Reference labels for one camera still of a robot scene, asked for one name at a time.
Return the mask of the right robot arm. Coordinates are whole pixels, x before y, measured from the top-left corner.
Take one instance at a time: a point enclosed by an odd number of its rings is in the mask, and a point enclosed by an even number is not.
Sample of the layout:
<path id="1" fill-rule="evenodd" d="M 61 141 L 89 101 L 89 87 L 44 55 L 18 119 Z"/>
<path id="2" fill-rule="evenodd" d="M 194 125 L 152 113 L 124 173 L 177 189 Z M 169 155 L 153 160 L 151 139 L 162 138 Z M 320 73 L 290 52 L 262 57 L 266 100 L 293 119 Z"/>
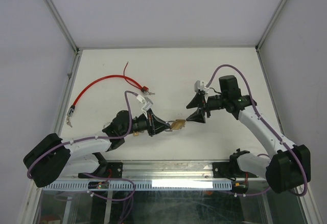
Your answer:
<path id="1" fill-rule="evenodd" d="M 305 145 L 297 146 L 285 135 L 277 132 L 260 113 L 251 95 L 242 95 L 235 76 L 219 78 L 220 92 L 209 96 L 209 86 L 204 81 L 194 84 L 195 96 L 186 106 L 196 111 L 188 122 L 205 123 L 215 110 L 225 110 L 246 126 L 267 152 L 260 157 L 248 150 L 237 149 L 229 157 L 228 166 L 221 169 L 224 177 L 235 179 L 243 173 L 264 178 L 276 193 L 290 191 L 311 180 L 311 154 Z"/>

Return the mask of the large brass padlock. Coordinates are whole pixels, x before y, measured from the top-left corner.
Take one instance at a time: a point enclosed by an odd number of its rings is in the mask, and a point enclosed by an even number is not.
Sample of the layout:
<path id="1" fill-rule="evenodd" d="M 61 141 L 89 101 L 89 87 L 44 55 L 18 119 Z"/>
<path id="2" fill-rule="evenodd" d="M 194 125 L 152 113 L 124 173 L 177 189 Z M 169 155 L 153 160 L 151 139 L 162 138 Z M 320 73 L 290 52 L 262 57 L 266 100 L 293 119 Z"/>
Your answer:
<path id="1" fill-rule="evenodd" d="M 169 128 L 166 129 L 166 132 L 171 132 L 174 130 L 181 130 L 183 129 L 183 124 L 186 122 L 184 119 L 176 119 L 176 120 L 170 120 L 167 123 L 169 124 Z"/>

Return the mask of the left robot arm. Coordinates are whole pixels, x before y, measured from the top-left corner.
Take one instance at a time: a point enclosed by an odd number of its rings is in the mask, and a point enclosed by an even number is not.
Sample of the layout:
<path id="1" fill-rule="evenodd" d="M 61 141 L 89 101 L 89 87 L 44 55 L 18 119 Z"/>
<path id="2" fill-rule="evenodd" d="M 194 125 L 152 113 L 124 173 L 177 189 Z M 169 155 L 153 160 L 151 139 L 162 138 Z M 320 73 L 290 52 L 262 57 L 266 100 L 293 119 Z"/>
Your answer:
<path id="1" fill-rule="evenodd" d="M 135 118 L 129 111 L 122 110 L 94 136 L 64 142 L 56 133 L 51 133 L 24 157 L 27 177 L 41 188 L 63 176 L 113 176 L 114 170 L 103 157 L 104 152 L 123 145 L 128 135 L 146 131 L 152 137 L 168 129 L 169 123 L 152 110 Z"/>

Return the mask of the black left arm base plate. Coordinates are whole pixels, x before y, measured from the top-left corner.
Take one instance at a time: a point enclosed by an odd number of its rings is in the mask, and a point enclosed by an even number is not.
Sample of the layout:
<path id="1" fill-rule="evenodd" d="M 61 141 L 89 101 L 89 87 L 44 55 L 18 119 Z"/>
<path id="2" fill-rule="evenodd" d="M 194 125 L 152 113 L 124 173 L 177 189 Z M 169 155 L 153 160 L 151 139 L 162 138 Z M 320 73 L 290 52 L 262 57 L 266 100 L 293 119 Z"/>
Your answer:
<path id="1" fill-rule="evenodd" d="M 95 177 L 121 178 L 123 173 L 123 163 L 107 162 L 101 164 L 94 172 L 90 173 Z"/>

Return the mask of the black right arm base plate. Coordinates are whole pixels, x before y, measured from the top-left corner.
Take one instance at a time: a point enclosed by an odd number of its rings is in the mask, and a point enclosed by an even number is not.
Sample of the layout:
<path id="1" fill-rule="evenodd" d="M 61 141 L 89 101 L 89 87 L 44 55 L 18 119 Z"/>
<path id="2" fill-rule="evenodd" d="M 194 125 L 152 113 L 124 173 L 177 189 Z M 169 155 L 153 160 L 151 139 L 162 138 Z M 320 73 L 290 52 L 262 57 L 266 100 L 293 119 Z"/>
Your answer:
<path id="1" fill-rule="evenodd" d="M 214 178 L 227 178 L 234 181 L 238 178 L 258 178 L 255 174 L 242 171 L 238 165 L 235 166 L 227 161 L 213 162 L 212 171 Z"/>

